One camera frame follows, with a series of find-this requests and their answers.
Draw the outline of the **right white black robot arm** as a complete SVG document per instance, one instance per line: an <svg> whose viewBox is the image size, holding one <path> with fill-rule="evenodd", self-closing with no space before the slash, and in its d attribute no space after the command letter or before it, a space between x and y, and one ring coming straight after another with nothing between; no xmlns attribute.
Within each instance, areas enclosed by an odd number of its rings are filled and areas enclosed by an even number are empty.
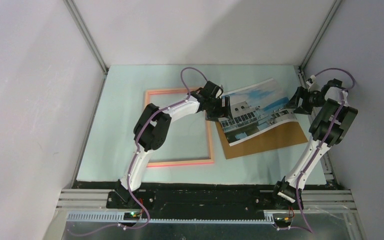
<svg viewBox="0 0 384 240"><path fill-rule="evenodd" d="M307 88L298 87L287 108L301 115L311 115L314 108L320 110L309 127L310 137L301 157L275 184L270 201L277 209L297 202L317 162L344 139L358 114L358 110L348 103L349 91L342 86L342 81L332 79L319 87L313 75L305 83Z"/></svg>

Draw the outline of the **left aluminium corner post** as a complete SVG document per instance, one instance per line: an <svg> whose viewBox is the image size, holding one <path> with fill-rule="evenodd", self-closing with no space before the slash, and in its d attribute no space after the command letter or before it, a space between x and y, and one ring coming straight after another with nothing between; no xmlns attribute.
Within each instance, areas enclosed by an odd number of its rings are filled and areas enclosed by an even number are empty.
<svg viewBox="0 0 384 240"><path fill-rule="evenodd" d="M107 75L109 71L109 67L105 63L105 60L98 48L98 45L96 44L77 4L75 3L74 0L63 0L63 2L68 12L70 13L75 25L77 26L77 29L82 35L86 45L88 46L93 58L95 59L99 68L101 69L102 73L104 75Z"/></svg>

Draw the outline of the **brown backing board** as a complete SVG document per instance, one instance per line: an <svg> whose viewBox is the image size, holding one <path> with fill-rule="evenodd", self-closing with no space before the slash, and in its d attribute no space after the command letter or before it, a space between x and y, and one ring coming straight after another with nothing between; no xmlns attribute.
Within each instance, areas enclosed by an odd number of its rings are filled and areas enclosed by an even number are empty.
<svg viewBox="0 0 384 240"><path fill-rule="evenodd" d="M215 124L227 160L308 142L298 122L287 122L239 144L230 146L221 124Z"/></svg>

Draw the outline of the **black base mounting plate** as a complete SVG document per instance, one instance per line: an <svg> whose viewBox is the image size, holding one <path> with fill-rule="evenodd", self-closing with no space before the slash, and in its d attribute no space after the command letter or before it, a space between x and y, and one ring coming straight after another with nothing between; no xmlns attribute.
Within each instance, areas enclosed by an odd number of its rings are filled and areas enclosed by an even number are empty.
<svg viewBox="0 0 384 240"><path fill-rule="evenodd" d="M140 189L133 192L133 201L126 203L115 193L117 182L113 189L109 189L109 182L79 182L76 189L72 190L108 190L107 208L115 209L125 207L127 209L138 208L149 217L148 207L158 208L168 204L179 207L180 205L208 204L216 205L244 204L249 207L257 206L273 207L274 209L292 209L298 207L283 204L274 199L275 185L242 184L242 185L216 185L216 184L191 184L191 183L146 183Z"/></svg>

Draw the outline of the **right aluminium corner post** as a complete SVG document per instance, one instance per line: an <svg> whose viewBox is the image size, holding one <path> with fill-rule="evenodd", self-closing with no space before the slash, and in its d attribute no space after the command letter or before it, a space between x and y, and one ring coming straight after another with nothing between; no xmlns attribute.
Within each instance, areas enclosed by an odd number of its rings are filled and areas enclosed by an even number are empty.
<svg viewBox="0 0 384 240"><path fill-rule="evenodd" d="M315 53L317 47L319 46L322 38L324 37L325 33L327 32L332 21L334 20L334 17L337 14L342 3L343 3L343 0L334 0L333 1L331 7L329 8L329 11L327 12L324 20L322 21L322 24L320 25L320 28L318 29L314 39L312 40L310 47L306 51L301 63L298 66L298 68L301 72L303 72L305 70L308 63L310 62L312 56L314 55L314 53Z"/></svg>

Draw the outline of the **building and sky photo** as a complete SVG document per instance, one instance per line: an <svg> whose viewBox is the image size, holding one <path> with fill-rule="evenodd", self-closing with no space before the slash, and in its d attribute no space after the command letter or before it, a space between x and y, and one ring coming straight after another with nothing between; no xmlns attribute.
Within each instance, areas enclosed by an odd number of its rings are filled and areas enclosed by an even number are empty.
<svg viewBox="0 0 384 240"><path fill-rule="evenodd" d="M216 122L218 137L232 147L276 127L297 123L293 110L286 107L287 93L277 80L269 78L221 95L229 102L231 117Z"/></svg>

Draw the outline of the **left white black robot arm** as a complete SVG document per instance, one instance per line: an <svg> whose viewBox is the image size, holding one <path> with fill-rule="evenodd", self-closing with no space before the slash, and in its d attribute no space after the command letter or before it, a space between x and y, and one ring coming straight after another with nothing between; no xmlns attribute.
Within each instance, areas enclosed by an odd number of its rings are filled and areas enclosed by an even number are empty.
<svg viewBox="0 0 384 240"><path fill-rule="evenodd" d="M233 119L231 98L221 86L207 81L204 87L188 91L178 102L159 107L149 103L143 110L134 129L136 150L124 176L117 181L115 193L125 208L138 202L138 190L153 152L165 142L171 123L188 115L205 112L206 120Z"/></svg>

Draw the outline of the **orange wooden picture frame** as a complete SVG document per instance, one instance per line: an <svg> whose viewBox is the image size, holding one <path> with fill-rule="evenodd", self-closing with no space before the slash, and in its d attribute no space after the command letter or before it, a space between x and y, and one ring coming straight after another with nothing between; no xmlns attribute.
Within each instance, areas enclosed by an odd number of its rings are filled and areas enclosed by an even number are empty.
<svg viewBox="0 0 384 240"><path fill-rule="evenodd" d="M166 140L148 167L205 165L215 162L211 123L205 113L187 115L170 124Z"/></svg>

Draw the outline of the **aluminium corner post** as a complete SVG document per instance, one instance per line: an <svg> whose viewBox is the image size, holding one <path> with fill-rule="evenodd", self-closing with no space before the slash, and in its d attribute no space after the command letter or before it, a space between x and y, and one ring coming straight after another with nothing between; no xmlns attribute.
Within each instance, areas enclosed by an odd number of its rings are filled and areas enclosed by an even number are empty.
<svg viewBox="0 0 384 240"><path fill-rule="evenodd" d="M109 71L109 67L105 63L105 60L98 48L98 45L96 44L77 4L75 3L74 0L63 0L63 2L68 12L70 13L75 25L77 26L77 29L82 35L86 45L88 46L93 58L95 59L99 68L101 69L102 73L104 75L107 75Z"/></svg>
<svg viewBox="0 0 384 240"><path fill-rule="evenodd" d="M343 3L343 0L334 0L333 1L331 7L329 8L329 11L327 12L324 20L322 21L322 24L320 25L320 28L318 29L314 39L312 40L310 47L306 51L301 63L298 66L298 68L301 72L303 72L305 70L308 63L310 62L312 56L314 55L314 53L315 53L317 47L319 46L322 38L324 37L325 33L327 32L332 21L334 20L334 17L337 14L342 3Z"/></svg>

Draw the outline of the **aluminium front rail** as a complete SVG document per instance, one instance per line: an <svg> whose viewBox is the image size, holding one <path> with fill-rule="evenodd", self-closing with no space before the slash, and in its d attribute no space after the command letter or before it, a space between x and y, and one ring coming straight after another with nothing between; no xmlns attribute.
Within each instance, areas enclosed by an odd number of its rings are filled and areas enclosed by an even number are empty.
<svg viewBox="0 0 384 240"><path fill-rule="evenodd" d="M257 205L246 206L242 203L233 205L182 204L180 206L148 207L147 217L144 211L135 208L108 208L108 190L66 189L59 196L56 210L66 211L67 220L75 222L104 223L186 223L186 224L272 224L276 217L287 214L298 216L298 207L274 209ZM303 212L311 214L356 214L357 208L349 190L310 190L303 194Z"/></svg>

